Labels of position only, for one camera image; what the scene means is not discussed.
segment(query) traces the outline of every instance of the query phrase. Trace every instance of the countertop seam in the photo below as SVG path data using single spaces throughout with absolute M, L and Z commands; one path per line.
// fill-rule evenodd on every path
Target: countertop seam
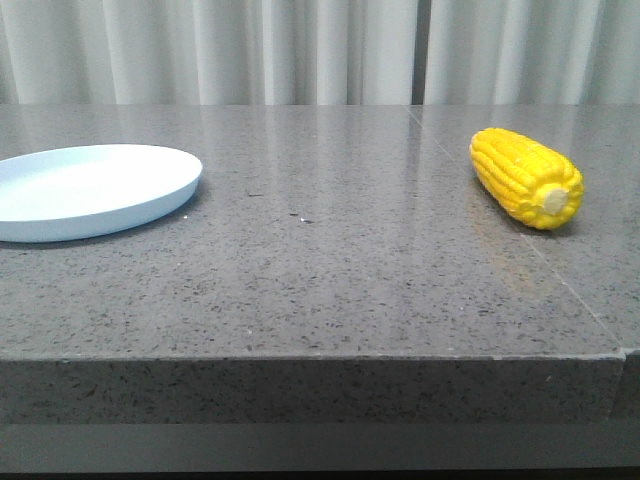
M 424 125 L 422 125 L 422 122 L 420 121 L 420 119 L 417 118 L 413 114 L 413 112 L 411 111 L 411 109 L 409 107 L 405 106 L 404 108 L 407 110 L 407 112 L 409 112 L 409 115 L 411 116 L 411 118 L 413 120 L 415 120 L 418 125 L 420 125 L 420 129 L 424 132 L 425 131 L 424 130 Z M 435 144 L 438 146 L 438 148 L 444 152 L 444 154 L 456 166 L 456 168 L 462 169 L 462 165 L 460 165 L 460 163 L 456 162 L 456 159 L 453 158 L 451 153 L 449 153 L 449 151 L 442 146 L 442 144 L 438 141 L 438 139 L 436 137 L 434 137 L 433 135 L 429 135 L 429 137 L 435 142 Z
M 607 326 L 604 323 L 602 323 L 602 321 L 599 318 L 599 315 L 587 304 L 587 302 L 584 301 L 584 299 L 571 286 L 571 284 L 567 280 L 565 280 L 564 277 L 560 275 L 560 273 L 558 273 L 558 271 L 555 268 L 553 268 L 553 265 L 549 263 L 549 261 L 545 258 L 542 252 L 540 252 L 540 250 L 538 250 L 535 247 L 535 245 L 527 238 L 525 234 L 521 233 L 520 237 L 522 237 L 522 239 L 529 246 L 529 248 L 531 248 L 538 257 L 540 257 L 540 259 L 549 268 L 549 270 L 551 270 L 553 274 L 558 278 L 558 280 L 560 280 L 560 283 L 562 284 L 562 286 L 567 288 L 567 290 L 571 292 L 571 294 L 576 298 L 576 300 L 578 300 L 578 302 L 580 302 L 580 304 L 587 310 L 587 312 L 589 312 L 589 315 L 591 315 L 591 317 L 598 323 L 598 325 L 600 325 L 607 332 L 607 334 L 615 341 L 615 343 L 618 345 L 618 350 L 620 350 L 622 348 L 622 342 L 609 328 L 607 328 Z

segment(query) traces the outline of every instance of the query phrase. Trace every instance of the corn on the cob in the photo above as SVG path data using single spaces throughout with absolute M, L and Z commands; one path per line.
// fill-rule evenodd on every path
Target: corn on the cob
M 580 208 L 582 175 L 555 150 L 510 130 L 487 128 L 473 136 L 469 152 L 485 188 L 524 224 L 553 229 Z

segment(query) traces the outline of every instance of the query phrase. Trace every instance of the gray granite countertop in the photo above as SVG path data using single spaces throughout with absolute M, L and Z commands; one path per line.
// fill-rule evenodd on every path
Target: gray granite countertop
M 572 157 L 583 207 L 511 220 L 468 143 Z M 0 243 L 1 423 L 639 417 L 640 108 L 0 106 L 0 158 L 199 157 L 174 213 Z

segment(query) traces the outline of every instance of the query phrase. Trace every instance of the white curtain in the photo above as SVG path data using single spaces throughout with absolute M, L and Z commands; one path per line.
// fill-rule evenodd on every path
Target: white curtain
M 0 0 L 0 102 L 640 103 L 640 0 Z

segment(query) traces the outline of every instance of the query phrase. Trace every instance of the plate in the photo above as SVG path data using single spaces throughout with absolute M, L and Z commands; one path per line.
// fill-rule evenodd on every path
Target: plate
M 195 192 L 202 163 L 154 145 L 91 145 L 0 161 L 0 240 L 54 242 L 151 222 Z

